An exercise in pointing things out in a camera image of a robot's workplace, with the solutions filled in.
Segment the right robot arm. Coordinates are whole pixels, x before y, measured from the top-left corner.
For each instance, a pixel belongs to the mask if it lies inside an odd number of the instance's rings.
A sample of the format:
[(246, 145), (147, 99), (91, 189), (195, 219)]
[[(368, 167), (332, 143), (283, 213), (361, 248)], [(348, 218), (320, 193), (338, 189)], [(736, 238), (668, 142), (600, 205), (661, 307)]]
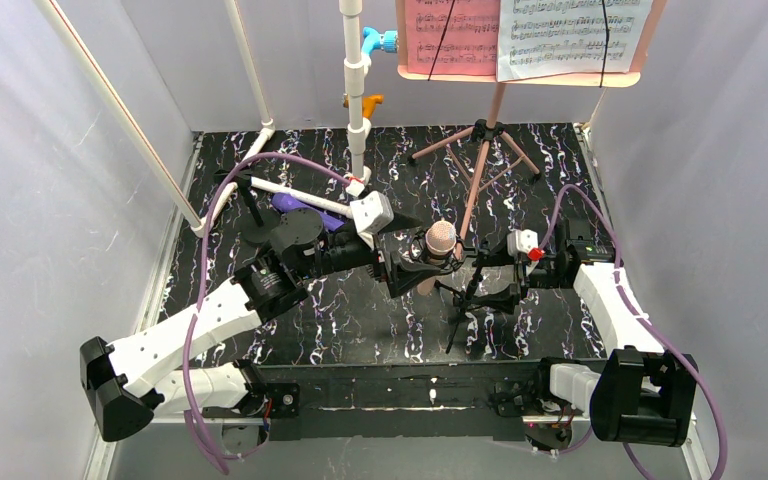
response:
[(641, 309), (620, 294), (625, 273), (614, 247), (583, 220), (553, 228), (544, 250), (536, 232), (515, 230), (503, 244), (468, 250), (476, 268), (460, 308), (511, 312), (531, 289), (571, 289), (586, 305), (608, 358), (601, 371), (582, 360), (544, 358), (527, 380), (497, 384), (491, 405), (520, 416), (547, 403), (565, 419), (583, 418), (602, 441), (680, 447), (692, 420), (697, 382), (692, 358), (680, 361), (639, 322)]

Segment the black tripod mic stand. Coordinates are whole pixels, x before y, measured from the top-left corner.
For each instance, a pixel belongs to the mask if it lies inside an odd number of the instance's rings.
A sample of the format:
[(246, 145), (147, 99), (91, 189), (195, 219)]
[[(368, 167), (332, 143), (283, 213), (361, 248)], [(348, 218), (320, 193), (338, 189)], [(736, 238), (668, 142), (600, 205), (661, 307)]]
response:
[[(423, 263), (421, 260), (423, 247), (421, 235), (424, 234), (428, 228), (429, 227), (421, 229), (411, 238), (409, 257), (410, 260), (415, 263)], [(455, 230), (457, 234), (457, 245), (454, 252), (443, 265), (436, 265), (442, 269), (442, 273), (436, 277), (433, 277), (432, 279), (428, 279), (420, 283), (415, 288), (415, 292), (421, 296), (429, 296), (433, 291), (445, 291), (448, 292), (451, 296), (452, 305), (455, 308), (455, 314), (448, 321), (448, 324), (450, 325), (450, 331), (445, 349), (446, 354), (451, 352), (459, 326), (462, 323), (466, 312), (468, 311), (463, 307), (463, 303), (465, 300), (469, 299), (471, 295), (475, 294), (477, 287), (481, 282), (481, 279), (470, 280), (461, 288), (457, 288), (454, 285), (448, 285), (443, 281), (444, 277), (453, 276), (455, 273), (457, 273), (464, 266), (468, 259), (475, 259), (476, 247), (467, 247), (464, 244), (462, 237), (458, 234), (456, 227)]]

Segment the black round-base mic stand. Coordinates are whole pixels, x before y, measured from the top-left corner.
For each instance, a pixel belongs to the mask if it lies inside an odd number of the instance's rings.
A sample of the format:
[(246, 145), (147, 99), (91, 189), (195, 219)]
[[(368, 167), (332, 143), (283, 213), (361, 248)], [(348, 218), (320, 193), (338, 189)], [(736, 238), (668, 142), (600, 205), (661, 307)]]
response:
[(247, 244), (259, 247), (268, 242), (270, 233), (280, 222), (280, 215), (273, 209), (261, 209), (252, 193), (252, 187), (252, 175), (247, 169), (244, 169), (242, 173), (237, 174), (221, 189), (213, 219), (216, 219), (221, 209), (228, 203), (231, 195), (235, 192), (239, 193), (247, 209), (242, 214), (240, 235)]

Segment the pink microphone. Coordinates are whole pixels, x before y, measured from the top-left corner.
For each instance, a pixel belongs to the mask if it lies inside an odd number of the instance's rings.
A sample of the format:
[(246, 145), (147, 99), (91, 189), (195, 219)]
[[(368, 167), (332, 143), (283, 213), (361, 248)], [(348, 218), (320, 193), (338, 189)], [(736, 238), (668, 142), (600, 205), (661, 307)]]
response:
[(455, 226), (447, 220), (434, 222), (421, 235), (423, 263), (443, 265), (454, 252), (457, 245)]

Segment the purple microphone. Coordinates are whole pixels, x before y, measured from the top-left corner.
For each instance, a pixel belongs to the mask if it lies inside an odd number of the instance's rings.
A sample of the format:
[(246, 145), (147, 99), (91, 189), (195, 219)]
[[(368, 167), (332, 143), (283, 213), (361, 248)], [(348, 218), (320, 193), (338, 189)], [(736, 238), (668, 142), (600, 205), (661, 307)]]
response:
[(306, 212), (309, 216), (316, 215), (321, 220), (324, 228), (328, 232), (338, 231), (345, 225), (341, 218), (326, 213), (324, 210), (317, 209), (308, 205), (288, 193), (274, 193), (271, 199), (272, 206), (281, 213)]

